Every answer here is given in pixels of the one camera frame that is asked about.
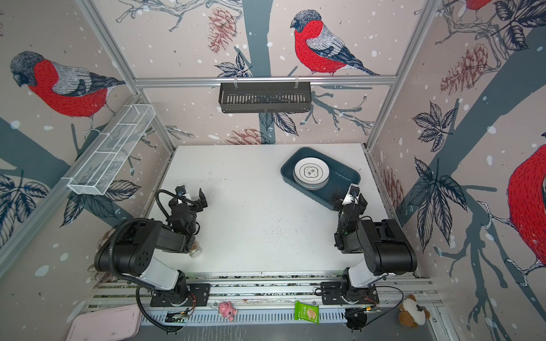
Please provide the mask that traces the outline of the dark teal plastic bin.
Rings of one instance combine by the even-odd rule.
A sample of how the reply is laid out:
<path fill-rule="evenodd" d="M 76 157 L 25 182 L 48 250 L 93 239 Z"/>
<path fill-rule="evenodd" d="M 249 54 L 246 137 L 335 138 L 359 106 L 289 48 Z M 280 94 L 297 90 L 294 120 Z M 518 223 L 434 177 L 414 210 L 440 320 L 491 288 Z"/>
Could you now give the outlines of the dark teal plastic bin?
<path fill-rule="evenodd" d="M 324 161 L 330 170 L 330 179 L 322 189 L 307 190 L 294 180 L 297 162 L 308 157 Z M 356 170 L 309 147 L 302 147 L 296 151 L 281 167 L 280 173 L 287 184 L 329 210 L 334 210 L 335 202 L 338 198 L 345 197 L 351 185 L 357 186 L 361 181 L 361 176 Z"/>

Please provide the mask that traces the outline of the white clover plate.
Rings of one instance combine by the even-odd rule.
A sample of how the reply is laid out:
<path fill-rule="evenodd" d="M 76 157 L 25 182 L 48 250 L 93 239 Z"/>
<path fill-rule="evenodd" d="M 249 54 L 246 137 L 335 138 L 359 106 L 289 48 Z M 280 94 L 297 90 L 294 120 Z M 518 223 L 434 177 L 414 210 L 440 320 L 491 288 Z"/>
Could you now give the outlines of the white clover plate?
<path fill-rule="evenodd" d="M 326 183 L 329 177 L 329 167 L 325 161 L 318 158 L 306 157 L 298 161 L 294 166 L 294 178 L 307 186 L 318 186 Z"/>

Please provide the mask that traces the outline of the sunburst plate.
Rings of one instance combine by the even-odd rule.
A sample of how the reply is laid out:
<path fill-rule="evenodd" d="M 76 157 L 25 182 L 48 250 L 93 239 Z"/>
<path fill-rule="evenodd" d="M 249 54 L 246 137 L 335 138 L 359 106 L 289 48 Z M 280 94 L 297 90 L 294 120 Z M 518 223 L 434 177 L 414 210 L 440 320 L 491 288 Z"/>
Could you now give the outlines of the sunburst plate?
<path fill-rule="evenodd" d="M 320 190 L 323 189 L 330 179 L 329 175 L 318 173 L 307 175 L 299 175 L 298 173 L 293 173 L 294 181 L 297 185 L 307 189 L 307 190 Z"/>

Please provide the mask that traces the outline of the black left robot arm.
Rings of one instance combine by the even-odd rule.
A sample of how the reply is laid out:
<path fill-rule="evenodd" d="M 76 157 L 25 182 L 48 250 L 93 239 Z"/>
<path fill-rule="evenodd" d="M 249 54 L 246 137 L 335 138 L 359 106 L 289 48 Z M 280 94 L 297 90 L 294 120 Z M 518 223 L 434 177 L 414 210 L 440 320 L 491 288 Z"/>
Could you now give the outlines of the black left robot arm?
<path fill-rule="evenodd" d="M 150 291 L 183 293 L 185 274 L 160 261 L 154 252 L 197 257 L 197 214 L 208 207 L 208 202 L 202 190 L 197 199 L 192 199 L 186 186 L 176 187 L 173 193 L 160 189 L 155 200 L 165 220 L 138 217 L 121 223 L 99 248 L 94 267 Z"/>

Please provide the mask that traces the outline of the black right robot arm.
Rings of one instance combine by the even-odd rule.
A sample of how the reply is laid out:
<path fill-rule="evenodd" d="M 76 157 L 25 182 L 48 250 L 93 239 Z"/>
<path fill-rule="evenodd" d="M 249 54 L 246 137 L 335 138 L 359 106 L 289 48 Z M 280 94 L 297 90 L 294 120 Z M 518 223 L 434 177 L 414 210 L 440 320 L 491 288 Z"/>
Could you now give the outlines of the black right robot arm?
<path fill-rule="evenodd" d="M 370 288 L 388 276 L 417 270 L 417 256 L 396 220 L 373 221 L 364 212 L 364 197 L 348 194 L 338 204 L 335 247 L 343 254 L 362 254 L 363 259 L 342 274 L 345 290 Z"/>

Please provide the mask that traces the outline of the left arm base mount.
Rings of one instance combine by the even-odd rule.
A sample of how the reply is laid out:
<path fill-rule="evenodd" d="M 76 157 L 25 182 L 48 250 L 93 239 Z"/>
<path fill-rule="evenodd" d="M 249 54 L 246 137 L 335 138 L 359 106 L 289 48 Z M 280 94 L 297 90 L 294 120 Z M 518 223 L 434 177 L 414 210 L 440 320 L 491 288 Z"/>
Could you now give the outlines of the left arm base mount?
<path fill-rule="evenodd" d="M 154 290 L 150 306 L 154 308 L 205 307 L 208 303 L 211 285 L 209 283 L 188 284 L 179 280 L 171 290 Z"/>

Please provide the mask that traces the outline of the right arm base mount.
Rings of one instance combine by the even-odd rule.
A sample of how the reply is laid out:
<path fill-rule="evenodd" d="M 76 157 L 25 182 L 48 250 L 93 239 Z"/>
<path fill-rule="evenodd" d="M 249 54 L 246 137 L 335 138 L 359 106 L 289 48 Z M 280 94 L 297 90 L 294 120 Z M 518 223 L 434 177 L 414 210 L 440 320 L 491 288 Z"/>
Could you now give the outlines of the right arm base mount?
<path fill-rule="evenodd" d="M 375 287 L 355 288 L 345 279 L 321 282 L 315 295 L 324 305 L 378 305 Z"/>

